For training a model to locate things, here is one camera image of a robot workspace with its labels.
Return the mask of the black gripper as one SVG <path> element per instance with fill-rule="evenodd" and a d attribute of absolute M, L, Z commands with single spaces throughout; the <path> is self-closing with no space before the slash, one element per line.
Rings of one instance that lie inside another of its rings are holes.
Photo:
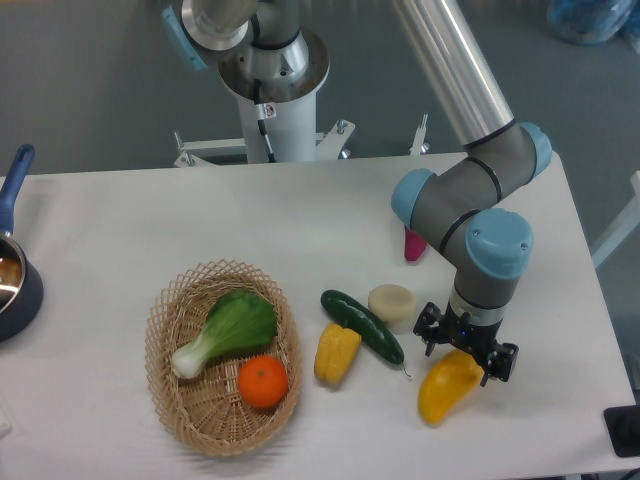
<path fill-rule="evenodd" d="M 448 305 L 444 315 L 434 303 L 428 302 L 418 315 L 413 334 L 425 344 L 426 356 L 443 344 L 451 344 L 471 355 L 483 370 L 480 386 L 485 387 L 490 379 L 507 382 L 517 361 L 519 347 L 516 344 L 496 341 L 501 323 L 472 324 L 467 312 L 457 314 Z"/>

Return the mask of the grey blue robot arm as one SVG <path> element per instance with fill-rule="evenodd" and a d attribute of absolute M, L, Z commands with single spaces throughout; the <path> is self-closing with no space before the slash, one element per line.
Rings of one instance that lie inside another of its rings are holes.
<path fill-rule="evenodd" d="M 428 304 L 415 331 L 428 347 L 452 345 L 486 378 L 507 381 L 518 349 L 496 335 L 533 234 L 500 203 L 549 165 L 552 147 L 537 126 L 514 119 L 455 2 L 392 7 L 466 152 L 441 174 L 406 174 L 391 197 L 402 223 L 456 270 L 446 309 Z M 297 2 L 173 1 L 161 19 L 191 68 L 216 66 L 236 96 L 249 162 L 319 158 L 315 95 L 329 61 L 323 42 L 301 25 Z"/>

